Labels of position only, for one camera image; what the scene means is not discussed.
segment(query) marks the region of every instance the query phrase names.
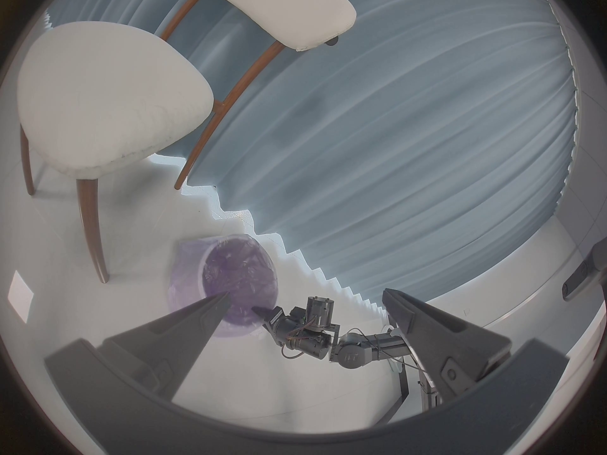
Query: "curtain fold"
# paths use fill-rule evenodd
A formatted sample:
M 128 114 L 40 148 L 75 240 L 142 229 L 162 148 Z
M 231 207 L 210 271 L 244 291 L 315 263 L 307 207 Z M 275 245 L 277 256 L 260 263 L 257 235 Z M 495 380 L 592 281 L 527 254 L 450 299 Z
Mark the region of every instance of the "curtain fold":
M 53 26 L 160 34 L 186 0 L 56 0 Z M 363 299 L 429 300 L 512 253 L 554 213 L 577 112 L 546 0 L 350 0 L 334 47 L 283 51 L 241 96 L 188 184 L 214 185 Z M 223 99 L 273 39 L 201 0 L 169 39 Z M 202 127 L 162 152 L 187 156 Z

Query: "floor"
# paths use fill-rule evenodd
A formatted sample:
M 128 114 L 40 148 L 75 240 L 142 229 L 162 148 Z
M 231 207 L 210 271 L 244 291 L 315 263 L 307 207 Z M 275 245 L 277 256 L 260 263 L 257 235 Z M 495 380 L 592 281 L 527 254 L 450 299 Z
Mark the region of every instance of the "floor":
M 99 180 L 102 244 L 110 272 L 109 283 L 101 284 L 84 239 L 75 181 L 32 151 L 36 194 L 26 193 L 15 100 L 18 63 L 19 57 L 0 89 L 0 334 L 52 418 L 48 410 L 64 407 L 45 399 L 52 396 L 42 364 L 46 355 L 80 337 L 99 345 L 166 315 L 177 243 L 252 233 L 253 228 L 247 213 L 221 211 L 212 187 L 175 191 L 180 164 L 150 157 Z M 385 326 L 382 310 L 311 271 L 300 254 L 285 254 L 280 237 L 257 239 L 276 266 L 278 305 L 285 310 L 305 306 L 309 295 L 318 295 L 335 300 L 333 321 L 342 332 L 355 326 L 379 332 Z M 34 293 L 27 323 L 8 307 L 16 271 Z M 320 386 L 329 393 L 326 398 L 317 397 Z M 259 329 L 239 338 L 212 338 L 174 402 L 239 425 L 314 433 L 368 427 L 399 396 L 398 375 L 388 361 L 352 371 L 308 356 L 290 361 Z M 417 400 L 417 392 L 410 397 Z M 421 410 L 414 405 L 412 414 Z

